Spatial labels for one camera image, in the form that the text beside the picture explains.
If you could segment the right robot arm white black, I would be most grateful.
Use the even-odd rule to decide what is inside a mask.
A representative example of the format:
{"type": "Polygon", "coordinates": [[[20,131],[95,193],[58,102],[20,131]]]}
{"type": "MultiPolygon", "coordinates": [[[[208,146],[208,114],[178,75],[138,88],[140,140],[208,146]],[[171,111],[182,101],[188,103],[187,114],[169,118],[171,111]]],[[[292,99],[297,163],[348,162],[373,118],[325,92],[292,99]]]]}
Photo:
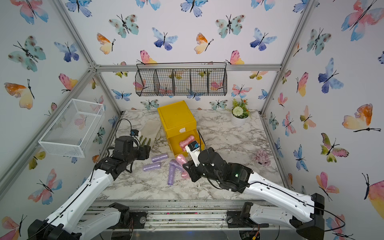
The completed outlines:
{"type": "Polygon", "coordinates": [[[183,164],[193,182],[206,178],[216,182],[216,188],[252,195],[277,207],[275,210],[259,210],[245,204],[246,219],[257,224],[276,224],[295,229],[307,240],[322,240],[325,235],[325,198],[320,194],[304,195],[281,187],[260,176],[252,169],[227,163],[213,148],[202,150],[194,143],[186,147],[192,160],[183,164]]]}

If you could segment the yellow three-drawer box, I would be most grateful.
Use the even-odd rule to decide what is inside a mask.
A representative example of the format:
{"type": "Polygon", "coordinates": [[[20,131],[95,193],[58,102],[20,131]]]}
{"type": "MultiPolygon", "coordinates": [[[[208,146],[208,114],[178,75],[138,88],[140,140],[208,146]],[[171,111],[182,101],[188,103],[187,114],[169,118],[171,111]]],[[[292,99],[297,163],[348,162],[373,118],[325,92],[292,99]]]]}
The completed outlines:
{"type": "Polygon", "coordinates": [[[197,121],[193,116],[185,101],[176,102],[158,108],[160,120],[163,124],[166,139],[174,156],[188,153],[183,152],[179,143],[187,139],[190,135],[195,136],[195,140],[200,144],[199,133],[197,130],[197,121]]]}

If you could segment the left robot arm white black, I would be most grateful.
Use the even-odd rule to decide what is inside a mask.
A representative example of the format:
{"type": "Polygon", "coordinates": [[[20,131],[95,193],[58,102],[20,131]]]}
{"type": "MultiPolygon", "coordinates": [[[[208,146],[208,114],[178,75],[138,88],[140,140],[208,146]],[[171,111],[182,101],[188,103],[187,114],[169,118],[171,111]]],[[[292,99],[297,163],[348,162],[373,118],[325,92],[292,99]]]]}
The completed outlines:
{"type": "Polygon", "coordinates": [[[81,218],[96,198],[127,170],[135,160],[146,160],[151,147],[144,145],[105,157],[94,167],[87,181],[56,211],[45,220],[35,220],[28,228],[30,240],[90,240],[103,231],[128,229],[130,233],[140,225],[140,218],[133,216],[130,208],[112,203],[102,213],[81,222],[81,218]]]}

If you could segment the pink roll bottom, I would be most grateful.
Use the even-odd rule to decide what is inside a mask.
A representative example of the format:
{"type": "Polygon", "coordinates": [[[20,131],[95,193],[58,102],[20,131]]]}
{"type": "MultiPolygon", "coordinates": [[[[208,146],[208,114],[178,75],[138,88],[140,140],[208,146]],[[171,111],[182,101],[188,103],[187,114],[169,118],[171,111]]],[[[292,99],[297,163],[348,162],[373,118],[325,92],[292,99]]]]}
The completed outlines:
{"type": "Polygon", "coordinates": [[[183,154],[180,154],[178,155],[176,158],[175,158],[176,162],[181,166],[183,167],[184,164],[187,164],[188,161],[187,159],[185,158],[185,156],[183,154]]]}

